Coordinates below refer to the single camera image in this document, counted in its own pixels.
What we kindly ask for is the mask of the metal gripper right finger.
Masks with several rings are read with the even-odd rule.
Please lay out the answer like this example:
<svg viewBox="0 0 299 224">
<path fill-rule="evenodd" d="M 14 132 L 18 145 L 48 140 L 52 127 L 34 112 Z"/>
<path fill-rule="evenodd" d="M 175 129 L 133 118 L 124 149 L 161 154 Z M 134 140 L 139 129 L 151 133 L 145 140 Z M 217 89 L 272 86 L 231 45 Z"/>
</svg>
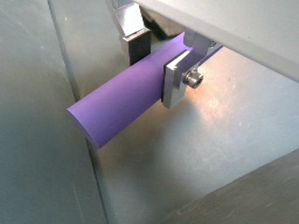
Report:
<svg viewBox="0 0 299 224">
<path fill-rule="evenodd" d="M 199 66 L 217 52 L 217 43 L 192 30 L 184 31 L 183 45 L 185 49 L 164 65 L 161 102 L 168 109 L 183 99 L 185 88 L 201 84 Z"/>
</svg>

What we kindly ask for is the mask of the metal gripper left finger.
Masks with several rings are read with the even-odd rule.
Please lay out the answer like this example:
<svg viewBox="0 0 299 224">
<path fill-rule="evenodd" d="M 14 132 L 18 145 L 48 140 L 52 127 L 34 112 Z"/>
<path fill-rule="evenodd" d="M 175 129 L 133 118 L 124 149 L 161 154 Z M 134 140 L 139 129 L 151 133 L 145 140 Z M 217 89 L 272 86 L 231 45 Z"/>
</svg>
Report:
<svg viewBox="0 0 299 224">
<path fill-rule="evenodd" d="M 120 33 L 121 51 L 132 66 L 151 53 L 151 30 L 145 27 L 140 6 L 133 0 L 110 0 Z"/>
</svg>

